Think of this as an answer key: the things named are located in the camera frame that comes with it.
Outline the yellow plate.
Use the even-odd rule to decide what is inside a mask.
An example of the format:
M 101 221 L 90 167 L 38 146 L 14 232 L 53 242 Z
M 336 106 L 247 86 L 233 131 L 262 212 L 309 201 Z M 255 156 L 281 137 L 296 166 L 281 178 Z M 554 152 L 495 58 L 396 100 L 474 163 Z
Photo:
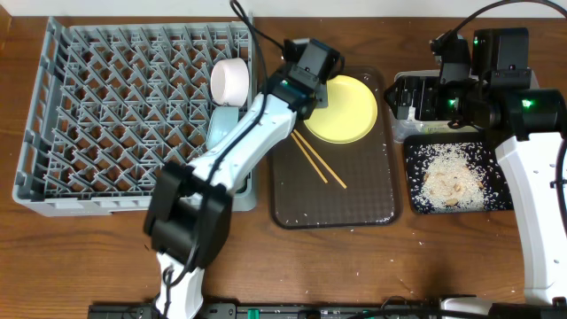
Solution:
M 361 81 L 339 75 L 327 82 L 328 105 L 317 108 L 304 121 L 307 129 L 332 144 L 350 144 L 372 130 L 377 120 L 377 101 Z

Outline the long wooden chopstick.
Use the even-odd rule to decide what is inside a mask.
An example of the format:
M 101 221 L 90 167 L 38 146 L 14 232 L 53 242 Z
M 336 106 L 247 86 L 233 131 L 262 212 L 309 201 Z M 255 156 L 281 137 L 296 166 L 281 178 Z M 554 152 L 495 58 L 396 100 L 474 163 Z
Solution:
M 322 156 L 314 149 L 314 147 L 298 132 L 298 130 L 294 129 L 292 131 L 295 133 L 296 137 L 299 139 L 301 144 L 307 150 L 308 154 L 311 158 L 315 161 L 318 160 L 321 166 L 332 176 L 337 183 L 343 188 L 346 189 L 346 183 L 339 177 L 339 175 L 331 168 L 331 166 L 322 158 Z

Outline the white pink bowl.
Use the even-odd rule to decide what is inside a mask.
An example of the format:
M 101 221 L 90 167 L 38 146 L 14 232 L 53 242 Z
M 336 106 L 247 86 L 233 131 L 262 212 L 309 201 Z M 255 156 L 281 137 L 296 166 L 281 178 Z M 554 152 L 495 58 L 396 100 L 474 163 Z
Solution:
M 245 61 L 230 58 L 217 62 L 211 74 L 210 87 L 216 104 L 244 106 L 250 87 L 250 75 Z

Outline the light blue bowl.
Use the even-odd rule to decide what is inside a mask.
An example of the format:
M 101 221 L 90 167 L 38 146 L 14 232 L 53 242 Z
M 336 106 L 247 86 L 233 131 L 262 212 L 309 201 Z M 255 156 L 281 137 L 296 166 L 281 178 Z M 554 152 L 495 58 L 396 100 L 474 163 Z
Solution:
M 239 109 L 218 106 L 214 109 L 206 135 L 207 150 L 213 149 L 238 123 Z

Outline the short wooden chopstick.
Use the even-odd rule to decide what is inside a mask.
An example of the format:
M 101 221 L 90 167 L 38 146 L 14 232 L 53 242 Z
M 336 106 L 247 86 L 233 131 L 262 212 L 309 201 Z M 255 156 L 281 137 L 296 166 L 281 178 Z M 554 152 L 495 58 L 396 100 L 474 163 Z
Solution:
M 320 168 L 318 166 L 316 166 L 314 160 L 311 158 L 311 156 L 308 154 L 307 150 L 304 148 L 304 146 L 301 144 L 301 142 L 299 141 L 299 139 L 296 137 L 295 133 L 291 133 L 291 138 L 292 140 L 295 142 L 295 144 L 299 147 L 300 151 L 302 152 L 302 154 L 304 155 L 304 157 L 307 159 L 308 163 L 311 165 L 311 167 L 314 169 L 314 171 L 319 175 L 319 177 L 321 178 L 321 180 L 324 183 L 328 183 L 328 179 L 325 177 L 325 175 L 323 174 L 323 172 L 320 170 Z

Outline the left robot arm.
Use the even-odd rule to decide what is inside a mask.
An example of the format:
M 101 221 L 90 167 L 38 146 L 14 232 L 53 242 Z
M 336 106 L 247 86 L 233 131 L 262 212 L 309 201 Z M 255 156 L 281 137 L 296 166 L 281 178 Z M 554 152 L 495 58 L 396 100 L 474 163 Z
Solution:
M 315 39 L 285 41 L 284 63 L 265 77 L 245 116 L 211 150 L 161 169 L 144 221 L 160 265 L 159 318 L 193 318 L 206 267 L 227 241 L 234 196 L 252 169 L 299 120 L 326 103 L 345 58 Z

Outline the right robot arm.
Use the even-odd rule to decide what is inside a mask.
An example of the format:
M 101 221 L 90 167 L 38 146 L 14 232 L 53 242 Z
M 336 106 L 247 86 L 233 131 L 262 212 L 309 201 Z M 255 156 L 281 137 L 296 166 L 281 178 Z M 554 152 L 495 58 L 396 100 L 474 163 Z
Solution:
M 480 129 L 508 184 L 524 259 L 524 303 L 449 297 L 441 318 L 566 315 L 566 102 L 536 86 L 524 27 L 455 31 L 431 42 L 440 69 L 404 72 L 384 92 L 398 120 Z

